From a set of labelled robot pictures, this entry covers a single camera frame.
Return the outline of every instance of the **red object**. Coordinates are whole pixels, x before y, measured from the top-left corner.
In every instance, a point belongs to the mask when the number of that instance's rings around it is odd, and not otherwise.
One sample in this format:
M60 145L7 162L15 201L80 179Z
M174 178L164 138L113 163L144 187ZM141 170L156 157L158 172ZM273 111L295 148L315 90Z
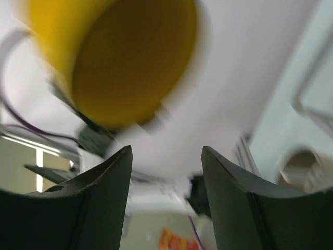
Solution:
M187 240L172 233L169 229L163 229L159 250L199 250L196 240Z

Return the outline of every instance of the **yellow cup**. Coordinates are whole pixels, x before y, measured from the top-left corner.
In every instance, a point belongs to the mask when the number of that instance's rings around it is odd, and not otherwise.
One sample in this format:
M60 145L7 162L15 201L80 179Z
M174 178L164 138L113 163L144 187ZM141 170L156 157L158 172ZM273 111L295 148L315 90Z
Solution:
M28 0L30 27L58 84L108 128L146 121L183 75L195 0Z

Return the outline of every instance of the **white ceiling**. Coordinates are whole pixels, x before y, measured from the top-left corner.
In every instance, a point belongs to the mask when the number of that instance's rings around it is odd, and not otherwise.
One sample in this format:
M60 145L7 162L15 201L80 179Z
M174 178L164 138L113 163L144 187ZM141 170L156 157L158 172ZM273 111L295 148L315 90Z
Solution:
M131 144L136 170L166 178L200 170L203 145L232 158L235 142L254 128L318 1L205 0L200 56L178 97L165 101L171 115L150 134L133 127L114 150ZM1 37L18 22L9 0L0 4ZM13 54L5 83L11 102L31 123L75 135L81 121L49 93L32 44ZM3 122L13 120L4 114Z

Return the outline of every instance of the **fluorescent light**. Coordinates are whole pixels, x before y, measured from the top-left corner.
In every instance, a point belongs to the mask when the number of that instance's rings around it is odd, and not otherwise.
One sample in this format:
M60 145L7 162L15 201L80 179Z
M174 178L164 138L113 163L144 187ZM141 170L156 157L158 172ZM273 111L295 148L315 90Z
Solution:
M58 150L56 148L53 148L53 147L45 146L45 145L43 145L41 143L37 143L37 142L34 142L34 141L23 139L23 138L15 136L15 135L11 135L11 137L14 138L14 139L17 139L19 141L24 141L24 142L30 143L30 144L32 144L34 146L41 147L43 149L48 149L48 150L54 151L55 153L60 153L60 150Z
M6 140L9 140L9 141L12 141L12 142L16 142L16 143L18 143L18 144L21 144L21 145L24 145L24 146L27 146L27 147L30 147L30 148L33 148L33 149L35 149L35 150L40 149L40 150L42 150L43 152L48 153L48 154L50 154L50 155L59 156L57 153L55 153L55 152L53 152L53 151L46 150L46 149L40 148L40 147L38 147L38 146L33 146L33 145L29 144L29 143L25 143L25 142L22 142L22 141L20 141L20 140L16 140L16 139L13 139L13 138L10 138L10 137L7 137L7 136L2 136L2 138L3 138L3 139L6 139Z
M43 150L36 149L36 165L43 167ZM40 193L43 191L43 177L39 174L36 175L36 190Z

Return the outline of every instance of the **black plastic part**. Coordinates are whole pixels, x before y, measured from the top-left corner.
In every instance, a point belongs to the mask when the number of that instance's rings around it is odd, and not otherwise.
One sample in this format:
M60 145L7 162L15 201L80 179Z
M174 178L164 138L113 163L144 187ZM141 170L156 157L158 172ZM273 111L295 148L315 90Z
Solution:
M267 182L210 147L201 155L218 249L333 249L333 190Z
M96 132L85 126L79 133L79 145L86 151L104 158L114 138L108 132Z
M39 166L34 166L34 165L24 165L24 167L36 174L39 174L43 178L46 178L47 180L55 184L68 181L77 176L76 172L71 172L66 170L59 170L59 169L45 168L45 167L41 168Z
M0 191L0 249L119 249L132 150L44 193Z
M198 215L206 215L212 218L203 175L194 176L191 183L191 195L187 201Z

